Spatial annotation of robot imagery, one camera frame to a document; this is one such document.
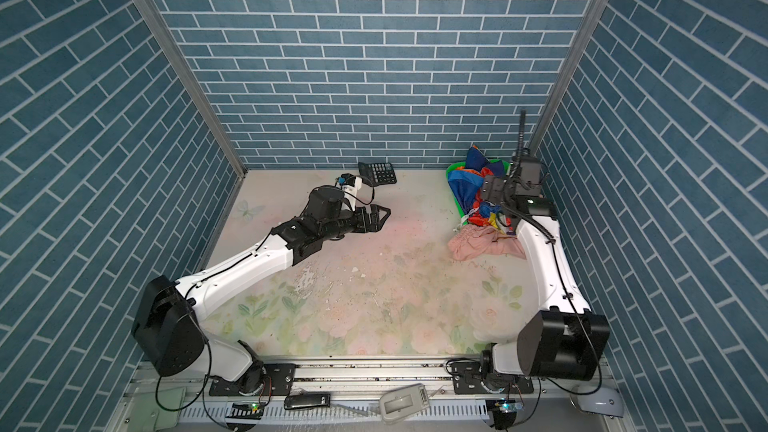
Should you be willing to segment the rainbow striped shorts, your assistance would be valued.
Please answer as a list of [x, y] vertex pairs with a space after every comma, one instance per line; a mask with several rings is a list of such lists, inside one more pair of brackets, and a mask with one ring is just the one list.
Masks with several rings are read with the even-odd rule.
[[484, 180], [504, 178], [508, 169], [508, 162], [489, 159], [476, 145], [469, 148], [464, 162], [447, 169], [447, 184], [461, 216], [459, 228], [464, 225], [489, 226], [502, 235], [515, 235], [512, 221], [502, 213], [501, 207], [481, 198]]

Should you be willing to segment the green plastic basket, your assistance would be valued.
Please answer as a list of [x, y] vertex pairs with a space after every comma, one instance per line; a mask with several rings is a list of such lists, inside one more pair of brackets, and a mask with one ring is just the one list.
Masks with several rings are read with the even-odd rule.
[[468, 223], [471, 212], [479, 207], [479, 189], [488, 175], [503, 177], [509, 163], [503, 160], [472, 158], [451, 165], [446, 171], [447, 184], [454, 195], [463, 223]]

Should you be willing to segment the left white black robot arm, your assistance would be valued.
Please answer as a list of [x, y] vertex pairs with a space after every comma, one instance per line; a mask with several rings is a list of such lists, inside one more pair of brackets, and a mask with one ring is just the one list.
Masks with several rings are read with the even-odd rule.
[[262, 375], [247, 345], [206, 332], [202, 322], [245, 289], [319, 252], [331, 239], [380, 231], [391, 210], [373, 204], [346, 216], [294, 217], [236, 256], [196, 274], [160, 276], [144, 288], [131, 334], [155, 371], [171, 377], [199, 370], [228, 382]]

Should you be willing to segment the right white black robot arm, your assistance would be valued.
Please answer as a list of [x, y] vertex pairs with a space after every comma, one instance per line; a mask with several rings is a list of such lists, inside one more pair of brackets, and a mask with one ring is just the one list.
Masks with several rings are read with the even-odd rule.
[[480, 198], [500, 208], [535, 275], [538, 310], [507, 343], [482, 354], [481, 374], [491, 380], [538, 377], [589, 381], [600, 378], [600, 358], [610, 337], [605, 316], [593, 311], [576, 284], [561, 243], [552, 201], [520, 195], [516, 179], [488, 176]]

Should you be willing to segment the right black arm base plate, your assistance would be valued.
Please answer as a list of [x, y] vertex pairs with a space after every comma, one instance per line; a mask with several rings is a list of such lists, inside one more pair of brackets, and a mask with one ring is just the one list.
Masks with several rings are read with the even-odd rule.
[[487, 371], [477, 360], [458, 358], [444, 364], [457, 395], [479, 394], [531, 394], [532, 381], [519, 375], [498, 374]]

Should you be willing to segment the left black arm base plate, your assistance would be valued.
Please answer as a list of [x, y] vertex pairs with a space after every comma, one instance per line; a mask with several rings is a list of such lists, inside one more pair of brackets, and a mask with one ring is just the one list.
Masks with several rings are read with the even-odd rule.
[[238, 380], [214, 376], [209, 395], [213, 397], [267, 397], [290, 394], [297, 366], [293, 363], [252, 365]]

